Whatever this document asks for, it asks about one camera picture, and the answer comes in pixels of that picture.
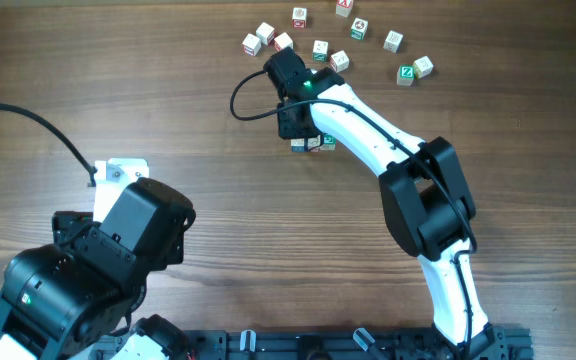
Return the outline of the plain number one block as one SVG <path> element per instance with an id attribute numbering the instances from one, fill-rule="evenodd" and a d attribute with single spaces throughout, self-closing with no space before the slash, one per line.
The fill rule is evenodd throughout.
<path id="1" fill-rule="evenodd" d="M 339 73 L 346 70 L 350 65 L 350 59 L 344 50 L 340 50 L 330 56 L 332 69 Z"/>

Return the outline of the blue-sided white block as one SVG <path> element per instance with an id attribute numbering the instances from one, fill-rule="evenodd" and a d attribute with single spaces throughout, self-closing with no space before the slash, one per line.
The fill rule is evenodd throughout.
<path id="1" fill-rule="evenodd" d="M 290 140 L 292 152 L 306 152 L 307 142 L 305 139 L 291 139 Z"/>

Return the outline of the green letter block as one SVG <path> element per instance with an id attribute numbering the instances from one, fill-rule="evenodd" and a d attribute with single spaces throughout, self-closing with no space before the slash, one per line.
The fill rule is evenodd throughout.
<path id="1" fill-rule="evenodd" d="M 321 138 L 319 149 L 321 151 L 334 151 L 336 148 L 336 138 L 330 134 L 324 134 Z"/>

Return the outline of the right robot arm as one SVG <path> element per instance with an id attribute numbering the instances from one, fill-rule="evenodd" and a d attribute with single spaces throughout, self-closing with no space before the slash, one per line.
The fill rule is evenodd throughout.
<path id="1" fill-rule="evenodd" d="M 281 100 L 281 135 L 332 135 L 377 176 L 388 231 L 418 259 L 434 309 L 434 326 L 459 355 L 472 353 L 488 323 L 479 304 L 470 256 L 474 201 L 453 146 L 430 142 L 392 125 L 369 108 L 330 68 L 314 72 L 290 48 L 272 55 L 264 71 Z"/>

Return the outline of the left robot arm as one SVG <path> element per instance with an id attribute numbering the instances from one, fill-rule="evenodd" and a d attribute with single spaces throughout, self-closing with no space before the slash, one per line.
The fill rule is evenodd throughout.
<path id="1" fill-rule="evenodd" d="M 151 178 L 127 185 L 101 221 L 55 213 L 52 243 L 22 251 L 4 271 L 0 340 L 19 344 L 15 358 L 80 353 L 140 306 L 150 273 L 182 263 L 195 218 L 185 195 Z"/>

